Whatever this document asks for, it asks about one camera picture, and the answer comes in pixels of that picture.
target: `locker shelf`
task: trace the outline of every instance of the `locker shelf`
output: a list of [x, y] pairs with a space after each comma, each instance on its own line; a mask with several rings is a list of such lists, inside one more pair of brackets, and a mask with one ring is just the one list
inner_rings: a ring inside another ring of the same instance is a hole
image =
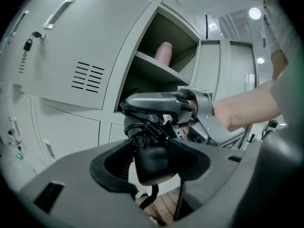
[[130, 73], [156, 83], [174, 83], [188, 85], [189, 80], [158, 60], [137, 51], [130, 67]]

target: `key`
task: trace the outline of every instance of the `key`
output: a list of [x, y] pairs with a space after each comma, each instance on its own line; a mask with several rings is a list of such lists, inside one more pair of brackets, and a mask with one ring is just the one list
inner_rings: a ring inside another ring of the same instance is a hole
[[22, 63], [25, 63], [27, 53], [30, 51], [30, 48], [32, 47], [32, 44], [33, 44], [33, 41], [31, 39], [28, 39], [25, 42], [24, 47], [23, 47], [24, 53], [23, 53], [23, 58], [22, 58], [22, 61], [21, 61]]
[[39, 33], [39, 32], [37, 32], [37, 31], [35, 31], [35, 32], [33, 32], [33, 37], [35, 37], [35, 38], [41, 38], [42, 37], [42, 35]]

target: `cable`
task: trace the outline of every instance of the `cable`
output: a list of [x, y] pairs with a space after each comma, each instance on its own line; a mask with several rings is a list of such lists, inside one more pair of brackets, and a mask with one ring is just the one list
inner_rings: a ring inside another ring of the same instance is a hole
[[157, 198], [157, 194], [158, 194], [158, 185], [153, 185], [152, 186], [152, 194], [151, 196], [147, 197], [141, 204], [139, 207], [141, 207], [142, 209], [145, 209], [146, 207], [148, 207], [150, 204], [152, 204], [156, 198]]

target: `locker vent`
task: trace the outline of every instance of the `locker vent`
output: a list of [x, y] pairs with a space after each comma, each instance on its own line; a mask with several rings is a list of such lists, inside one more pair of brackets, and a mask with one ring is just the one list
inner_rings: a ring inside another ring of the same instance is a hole
[[22, 55], [22, 59], [21, 59], [20, 65], [19, 65], [19, 73], [21, 73], [21, 74], [24, 73], [26, 60], [27, 60], [27, 55], [25, 55], [25, 56]]
[[201, 24], [197, 21], [196, 18], [193, 18], [193, 24], [201, 31]]
[[78, 62], [72, 79], [72, 87], [98, 93], [104, 69]]

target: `locker handle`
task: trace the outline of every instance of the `locker handle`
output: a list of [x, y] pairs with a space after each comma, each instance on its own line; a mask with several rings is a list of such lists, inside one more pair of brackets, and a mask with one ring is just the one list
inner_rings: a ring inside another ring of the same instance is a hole
[[55, 10], [44, 24], [44, 29], [52, 29], [58, 20], [63, 16], [65, 11], [74, 4], [75, 0], [65, 0], [61, 6]]
[[2, 43], [1, 48], [0, 48], [0, 56], [1, 56], [6, 44], [8, 42], [8, 39], [9, 39], [8, 37], [5, 37], [5, 39], [3, 40], [3, 43]]
[[14, 120], [14, 124], [15, 124], [16, 130], [17, 130], [17, 133], [20, 136], [20, 131], [19, 131], [19, 128], [18, 128], [18, 125], [17, 125], [17, 119], [15, 117], [13, 117], [13, 120]]
[[52, 158], [52, 159], [56, 159], [55, 154], [54, 154], [53, 149], [52, 149], [52, 146], [51, 146], [51, 144], [49, 143], [49, 141], [46, 141], [46, 140], [44, 139], [43, 142], [45, 143], [45, 145], [46, 145], [46, 147], [47, 147], [47, 150], [48, 150], [49, 155], [51, 156], [51, 158]]
[[16, 35], [16, 31], [17, 31], [17, 29], [18, 29], [18, 27], [19, 27], [21, 21], [24, 19], [24, 17], [27, 15], [28, 12], [29, 12], [28, 10], [22, 12], [22, 14], [21, 14], [20, 17], [18, 18], [18, 20], [17, 20], [17, 22], [16, 22], [16, 24], [15, 24], [15, 26], [14, 26], [14, 29], [12, 30], [10, 36], [15, 36], [15, 35]]
[[255, 88], [255, 78], [256, 76], [254, 74], [245, 74], [245, 93]]

